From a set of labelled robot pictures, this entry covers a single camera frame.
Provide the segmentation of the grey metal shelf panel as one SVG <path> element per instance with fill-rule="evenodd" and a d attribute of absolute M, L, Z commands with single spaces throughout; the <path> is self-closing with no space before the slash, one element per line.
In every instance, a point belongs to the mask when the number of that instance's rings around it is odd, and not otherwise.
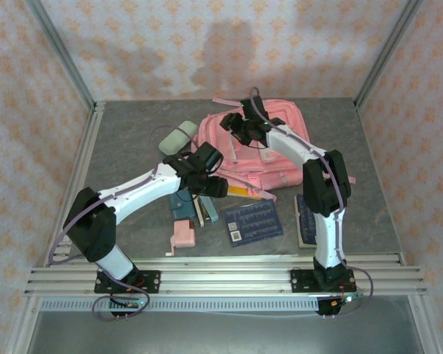
<path fill-rule="evenodd" d="M 42 313 L 27 354 L 424 354 L 408 315 L 146 313 L 102 323 L 89 313 Z"/>

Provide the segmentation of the pink backpack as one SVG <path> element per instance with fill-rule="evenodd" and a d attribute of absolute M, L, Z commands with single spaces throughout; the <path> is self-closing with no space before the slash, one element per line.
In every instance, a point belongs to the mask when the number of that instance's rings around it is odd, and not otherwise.
<path fill-rule="evenodd" d="M 306 124 L 296 104 L 287 100 L 263 100 L 263 104 L 269 118 L 282 119 L 294 133 L 309 142 Z M 261 147 L 258 142 L 241 145 L 225 131 L 220 123 L 228 114 L 241 114 L 241 104 L 237 103 L 237 106 L 231 111 L 209 114 L 204 118 L 193 138 L 191 150 L 195 152 L 196 145 L 208 142 L 224 157 L 216 176 L 227 179 L 230 187 L 247 189 L 248 196 L 275 201 L 277 197 L 268 191 L 302 184 L 303 164 L 300 160 L 290 161 L 270 148 L 256 149 Z"/>

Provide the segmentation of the teal snap notebook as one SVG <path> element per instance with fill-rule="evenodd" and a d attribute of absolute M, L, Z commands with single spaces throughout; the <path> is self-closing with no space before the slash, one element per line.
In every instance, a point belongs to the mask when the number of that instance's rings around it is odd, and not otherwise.
<path fill-rule="evenodd" d="M 169 210 L 175 221 L 197 216 L 193 196 L 187 190 L 180 190 L 169 195 Z"/>

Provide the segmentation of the pale green pencil case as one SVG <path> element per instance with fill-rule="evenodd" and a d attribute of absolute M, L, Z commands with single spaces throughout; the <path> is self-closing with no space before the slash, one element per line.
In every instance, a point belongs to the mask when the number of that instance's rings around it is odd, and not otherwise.
<path fill-rule="evenodd" d="M 184 121 L 170 132 L 158 145 L 165 155 L 174 155 L 195 137 L 199 126 L 191 121 Z"/>

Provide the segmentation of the aluminium frame post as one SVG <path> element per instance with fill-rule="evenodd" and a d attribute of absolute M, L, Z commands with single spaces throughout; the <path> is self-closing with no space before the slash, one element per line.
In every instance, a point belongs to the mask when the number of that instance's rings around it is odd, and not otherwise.
<path fill-rule="evenodd" d="M 94 111 L 96 102 L 42 0 L 24 1 L 44 32 L 44 36 L 55 51 L 55 54 L 58 56 L 80 98 L 90 111 Z"/>
<path fill-rule="evenodd" d="M 358 94 L 353 99 L 354 107 L 356 108 L 357 112 L 361 111 L 361 109 L 365 106 L 368 97 L 371 95 L 371 92 L 379 81 L 383 71 L 388 65 L 388 62 L 392 58 L 396 48 L 399 46 L 403 36 L 411 25 L 412 20 L 414 20 L 423 1 L 424 0 L 406 1 L 400 16 L 391 30 L 391 33 L 382 46 L 377 59 L 374 61 L 374 65 L 371 67 L 365 81 L 361 85 Z"/>

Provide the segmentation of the aluminium cross rail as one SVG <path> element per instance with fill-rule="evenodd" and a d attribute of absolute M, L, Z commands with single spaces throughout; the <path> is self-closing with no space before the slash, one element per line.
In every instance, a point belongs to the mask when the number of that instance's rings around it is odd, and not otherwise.
<path fill-rule="evenodd" d="M 427 293 L 423 271 L 403 265 L 397 254 L 355 256 L 354 278 L 363 291 L 379 296 Z M 161 257 L 141 260 L 141 270 L 161 273 L 160 296 L 292 295 L 290 271 L 311 269 L 311 257 L 261 255 L 246 257 Z M 97 267 L 71 262 L 34 268 L 25 293 L 36 296 L 91 296 Z"/>

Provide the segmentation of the thin dark blue book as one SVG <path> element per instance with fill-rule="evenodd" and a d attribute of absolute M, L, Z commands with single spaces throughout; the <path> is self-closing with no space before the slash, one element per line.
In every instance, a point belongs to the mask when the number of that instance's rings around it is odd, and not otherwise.
<path fill-rule="evenodd" d="M 284 234 L 272 200 L 229 208 L 223 211 L 230 245 L 244 246 Z"/>

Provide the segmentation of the thick dark blue book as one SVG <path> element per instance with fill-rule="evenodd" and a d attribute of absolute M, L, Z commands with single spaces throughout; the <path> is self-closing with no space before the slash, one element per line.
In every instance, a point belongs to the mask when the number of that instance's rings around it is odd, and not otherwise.
<path fill-rule="evenodd" d="M 317 247 L 315 217 L 301 194 L 294 197 L 294 205 L 299 247 L 314 249 Z"/>

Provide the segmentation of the aluminium side rail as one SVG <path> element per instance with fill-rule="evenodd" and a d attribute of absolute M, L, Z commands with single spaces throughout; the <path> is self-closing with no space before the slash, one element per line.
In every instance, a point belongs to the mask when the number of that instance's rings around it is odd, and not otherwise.
<path fill-rule="evenodd" d="M 98 101 L 95 107 L 90 111 L 80 144 L 77 150 L 77 156 L 72 168 L 71 177 L 66 187 L 62 204 L 58 211 L 56 222 L 52 228 L 51 241 L 47 249 L 47 255 L 44 258 L 43 265 L 47 266 L 49 260 L 61 261 L 69 257 L 72 247 L 72 241 L 65 235 L 57 242 L 58 235 L 61 233 L 66 216 L 70 211 L 75 196 L 83 187 L 86 181 L 86 175 L 95 146 L 100 123 L 105 110 L 106 101 Z"/>

